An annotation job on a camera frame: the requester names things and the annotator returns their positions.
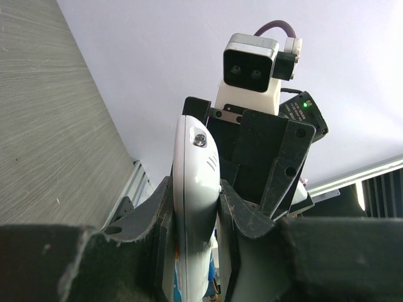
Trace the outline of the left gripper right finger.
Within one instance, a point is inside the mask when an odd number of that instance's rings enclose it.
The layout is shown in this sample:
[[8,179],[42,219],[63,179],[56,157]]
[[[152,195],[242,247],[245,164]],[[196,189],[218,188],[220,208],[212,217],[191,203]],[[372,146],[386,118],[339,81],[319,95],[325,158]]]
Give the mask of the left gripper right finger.
[[219,199],[224,301],[401,301],[402,220],[273,221],[226,182]]

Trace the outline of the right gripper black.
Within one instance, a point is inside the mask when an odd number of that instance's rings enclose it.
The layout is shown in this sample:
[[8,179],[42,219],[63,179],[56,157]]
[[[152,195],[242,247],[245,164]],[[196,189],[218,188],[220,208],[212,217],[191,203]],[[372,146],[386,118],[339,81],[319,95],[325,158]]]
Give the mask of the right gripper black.
[[214,109],[195,97],[183,114],[200,120],[212,134],[221,178],[271,219],[289,212],[315,127],[251,109]]

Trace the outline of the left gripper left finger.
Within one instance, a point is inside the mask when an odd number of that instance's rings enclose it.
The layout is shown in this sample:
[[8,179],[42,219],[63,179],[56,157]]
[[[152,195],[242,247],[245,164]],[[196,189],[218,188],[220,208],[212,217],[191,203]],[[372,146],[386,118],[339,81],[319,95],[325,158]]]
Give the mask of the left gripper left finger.
[[130,214],[91,226],[1,227],[2,301],[172,301],[170,177]]

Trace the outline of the blue battery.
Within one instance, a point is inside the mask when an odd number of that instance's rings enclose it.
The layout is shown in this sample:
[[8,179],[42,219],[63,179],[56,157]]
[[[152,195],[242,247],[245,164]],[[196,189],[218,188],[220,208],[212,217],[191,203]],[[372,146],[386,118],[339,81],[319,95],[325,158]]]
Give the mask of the blue battery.
[[213,259],[213,252],[211,252],[209,270],[208,270],[208,287],[205,293],[205,297],[207,297],[210,301],[215,301],[218,298],[219,294],[219,289],[215,277],[216,277],[215,263]]

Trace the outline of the white remote control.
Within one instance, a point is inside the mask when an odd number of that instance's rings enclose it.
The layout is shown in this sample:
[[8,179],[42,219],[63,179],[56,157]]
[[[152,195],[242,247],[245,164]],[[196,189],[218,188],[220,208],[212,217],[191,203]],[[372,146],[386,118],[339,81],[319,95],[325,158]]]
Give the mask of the white remote control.
[[190,115],[177,122],[173,157],[173,203],[183,301],[201,301],[208,289],[217,201],[222,190],[215,140]]

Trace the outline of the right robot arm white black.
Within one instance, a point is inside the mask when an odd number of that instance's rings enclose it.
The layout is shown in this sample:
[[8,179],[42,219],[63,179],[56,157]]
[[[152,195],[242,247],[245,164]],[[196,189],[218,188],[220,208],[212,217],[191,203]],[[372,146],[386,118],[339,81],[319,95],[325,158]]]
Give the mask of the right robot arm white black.
[[201,121],[217,145],[221,178],[275,220],[290,211],[310,146],[328,126],[311,95],[298,91],[278,115],[188,97],[183,114]]

